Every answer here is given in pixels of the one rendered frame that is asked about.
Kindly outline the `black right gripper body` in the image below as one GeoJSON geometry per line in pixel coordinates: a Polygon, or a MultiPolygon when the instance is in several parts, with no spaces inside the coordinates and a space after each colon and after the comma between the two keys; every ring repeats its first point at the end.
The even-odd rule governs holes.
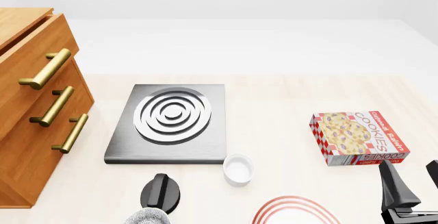
{"type": "Polygon", "coordinates": [[[411,208],[382,209],[385,224],[438,224],[438,211],[413,211],[411,208]]]}

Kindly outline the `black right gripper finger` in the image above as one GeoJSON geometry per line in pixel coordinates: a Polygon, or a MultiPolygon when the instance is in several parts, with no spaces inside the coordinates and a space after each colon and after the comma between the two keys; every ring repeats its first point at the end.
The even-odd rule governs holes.
{"type": "Polygon", "coordinates": [[[433,160],[429,164],[426,165],[426,170],[430,175],[430,178],[433,180],[435,184],[438,184],[438,160],[433,160]]]}
{"type": "Polygon", "coordinates": [[[420,199],[403,182],[396,168],[389,160],[379,164],[383,197],[381,210],[412,208],[420,204],[420,199]]]}

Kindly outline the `white plate with red rings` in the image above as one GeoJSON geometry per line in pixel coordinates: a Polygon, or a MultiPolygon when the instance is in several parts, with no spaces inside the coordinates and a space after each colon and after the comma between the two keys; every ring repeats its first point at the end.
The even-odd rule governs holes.
{"type": "Polygon", "coordinates": [[[282,196],[264,203],[250,224],[341,224],[325,207],[298,196],[282,196]]]}

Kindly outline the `small white bowl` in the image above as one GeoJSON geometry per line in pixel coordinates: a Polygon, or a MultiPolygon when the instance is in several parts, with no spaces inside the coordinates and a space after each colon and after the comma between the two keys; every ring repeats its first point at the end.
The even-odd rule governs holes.
{"type": "Polygon", "coordinates": [[[255,174],[252,160],[240,153],[228,155],[222,167],[225,180],[233,187],[246,186],[255,174]]]}

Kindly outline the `flat stove plate with rings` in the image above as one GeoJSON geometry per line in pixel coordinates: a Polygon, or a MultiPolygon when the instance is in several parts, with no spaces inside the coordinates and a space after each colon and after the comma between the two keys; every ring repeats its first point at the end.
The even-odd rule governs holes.
{"type": "Polygon", "coordinates": [[[222,84],[136,84],[104,155],[106,164],[222,164],[222,84]]]}

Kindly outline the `wooden cabinet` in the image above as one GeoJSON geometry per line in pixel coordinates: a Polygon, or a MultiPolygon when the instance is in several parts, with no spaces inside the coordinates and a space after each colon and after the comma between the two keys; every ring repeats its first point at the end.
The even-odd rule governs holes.
{"type": "MultiPolygon", "coordinates": [[[[57,15],[51,8],[0,8],[0,56],[4,55],[12,47],[17,45],[24,37],[28,36],[34,30],[39,28],[50,16],[57,15]]],[[[69,62],[76,61],[75,55],[71,55],[65,63],[57,70],[55,75],[44,85],[48,86],[53,79],[56,79],[69,62]]],[[[93,96],[83,78],[83,84],[88,89],[88,94],[93,96]]]]}

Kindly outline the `red white cookie box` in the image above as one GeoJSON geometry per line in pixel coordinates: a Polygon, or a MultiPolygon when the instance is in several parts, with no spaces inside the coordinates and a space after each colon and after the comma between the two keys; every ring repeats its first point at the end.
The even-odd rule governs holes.
{"type": "Polygon", "coordinates": [[[378,111],[315,113],[309,126],[328,166],[399,164],[410,154],[378,111]]]}

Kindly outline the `round black stove knob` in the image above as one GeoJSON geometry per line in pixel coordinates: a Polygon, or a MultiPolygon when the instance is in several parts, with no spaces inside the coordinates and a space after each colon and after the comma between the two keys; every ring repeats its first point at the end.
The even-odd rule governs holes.
{"type": "Polygon", "coordinates": [[[146,184],[140,195],[140,204],[143,208],[157,208],[170,214],[179,205],[181,192],[179,185],[167,174],[156,174],[146,184]]]}

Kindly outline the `wooden drawer standing open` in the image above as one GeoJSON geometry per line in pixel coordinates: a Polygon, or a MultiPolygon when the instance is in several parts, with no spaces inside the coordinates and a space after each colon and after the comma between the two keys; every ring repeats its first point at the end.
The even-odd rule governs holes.
{"type": "Polygon", "coordinates": [[[0,56],[0,140],[42,94],[18,80],[35,77],[49,63],[46,54],[61,49],[75,55],[79,47],[65,16],[57,14],[0,56]]]}

